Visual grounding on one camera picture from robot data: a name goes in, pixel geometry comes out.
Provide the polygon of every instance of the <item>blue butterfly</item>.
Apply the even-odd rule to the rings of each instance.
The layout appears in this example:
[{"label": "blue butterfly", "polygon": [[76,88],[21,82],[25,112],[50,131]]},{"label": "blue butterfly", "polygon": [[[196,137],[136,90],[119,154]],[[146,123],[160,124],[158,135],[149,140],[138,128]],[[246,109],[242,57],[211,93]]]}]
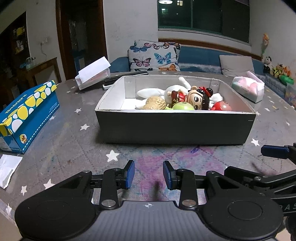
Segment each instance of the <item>blue butterfly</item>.
[{"label": "blue butterfly", "polygon": [[171,58],[171,53],[167,53],[164,57],[162,57],[161,55],[159,55],[158,53],[154,54],[155,58],[157,59],[157,62],[159,64],[163,64],[163,62],[166,62],[167,64],[170,64],[170,58]]},{"label": "blue butterfly", "polygon": [[135,42],[134,44],[133,44],[133,46],[130,46],[130,50],[132,50],[134,53],[137,53],[137,52],[146,52],[147,51],[147,49],[149,49],[150,48],[149,46],[143,46],[143,47],[141,47],[141,48],[138,48],[137,47],[137,43]]}]

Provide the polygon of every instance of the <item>blue sofa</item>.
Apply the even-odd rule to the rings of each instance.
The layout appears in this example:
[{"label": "blue sofa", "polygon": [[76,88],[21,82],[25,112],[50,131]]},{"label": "blue sofa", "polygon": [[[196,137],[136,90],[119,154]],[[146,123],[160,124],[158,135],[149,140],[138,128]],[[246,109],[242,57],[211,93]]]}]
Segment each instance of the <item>blue sofa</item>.
[{"label": "blue sofa", "polygon": [[[207,72],[222,74],[219,55],[238,55],[221,50],[182,46],[178,59],[181,71]],[[256,76],[261,79],[270,89],[284,98],[286,86],[270,74],[263,73],[263,63],[252,59]],[[128,57],[119,57],[111,63],[110,72],[129,72],[130,65]]]}]

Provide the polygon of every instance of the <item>open box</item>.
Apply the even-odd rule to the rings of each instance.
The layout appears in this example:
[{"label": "open box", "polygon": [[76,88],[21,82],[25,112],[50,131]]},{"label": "open box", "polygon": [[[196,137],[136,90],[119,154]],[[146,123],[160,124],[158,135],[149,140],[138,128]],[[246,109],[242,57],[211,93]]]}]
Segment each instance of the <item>open box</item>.
[{"label": "open box", "polygon": [[165,90],[180,84],[175,75],[124,76],[102,96],[95,111],[100,137],[109,143],[227,145],[243,144],[256,113],[230,86],[218,79],[183,76],[193,86],[211,87],[233,111],[135,110],[131,103],[143,88]]}]

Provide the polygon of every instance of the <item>box lid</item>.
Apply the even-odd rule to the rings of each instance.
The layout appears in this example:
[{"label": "box lid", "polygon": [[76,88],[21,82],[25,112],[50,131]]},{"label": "box lid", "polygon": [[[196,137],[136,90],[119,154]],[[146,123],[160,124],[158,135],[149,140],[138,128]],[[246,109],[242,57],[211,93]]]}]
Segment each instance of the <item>box lid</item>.
[{"label": "box lid", "polygon": [[30,114],[57,88],[54,80],[26,90],[0,113],[0,136],[13,135]]}]

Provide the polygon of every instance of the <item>pillow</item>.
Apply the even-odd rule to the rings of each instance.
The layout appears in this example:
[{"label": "pillow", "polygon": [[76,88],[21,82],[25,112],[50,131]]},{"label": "pillow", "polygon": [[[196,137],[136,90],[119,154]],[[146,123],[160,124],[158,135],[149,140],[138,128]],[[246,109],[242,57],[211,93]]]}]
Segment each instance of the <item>pillow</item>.
[{"label": "pillow", "polygon": [[152,46],[155,49],[167,48],[167,46],[173,45],[176,48],[177,61],[179,59],[179,54],[180,54],[180,50],[181,50],[181,45],[179,43],[176,43],[176,42],[153,42],[153,41],[142,40],[142,39],[136,40],[135,43],[138,46],[145,46],[145,44],[147,43],[148,45]]},{"label": "pillow", "polygon": [[174,45],[155,49],[154,45],[139,45],[135,41],[134,46],[128,49],[131,71],[180,71],[175,49]]},{"label": "pillow", "polygon": [[224,75],[244,76],[248,71],[255,74],[252,57],[238,55],[219,55],[221,71]]}]

